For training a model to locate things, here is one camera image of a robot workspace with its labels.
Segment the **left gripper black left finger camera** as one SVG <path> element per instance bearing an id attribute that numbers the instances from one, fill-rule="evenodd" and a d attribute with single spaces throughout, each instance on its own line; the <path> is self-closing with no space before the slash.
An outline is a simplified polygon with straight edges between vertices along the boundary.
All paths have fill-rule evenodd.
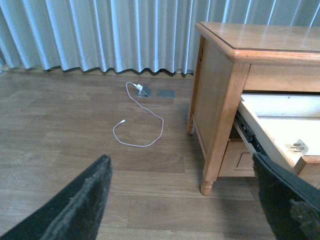
<path id="1" fill-rule="evenodd" d="M 113 169 L 102 155 L 66 187 L 0 238 L 94 240 L 108 201 Z"/>

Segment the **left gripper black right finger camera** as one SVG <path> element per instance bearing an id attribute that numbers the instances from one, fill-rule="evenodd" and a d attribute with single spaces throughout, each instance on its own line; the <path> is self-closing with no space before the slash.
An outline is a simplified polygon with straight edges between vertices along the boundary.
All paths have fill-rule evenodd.
<path id="1" fill-rule="evenodd" d="M 253 169 L 259 201 L 277 240 L 320 238 L 320 191 L 257 152 Z"/>

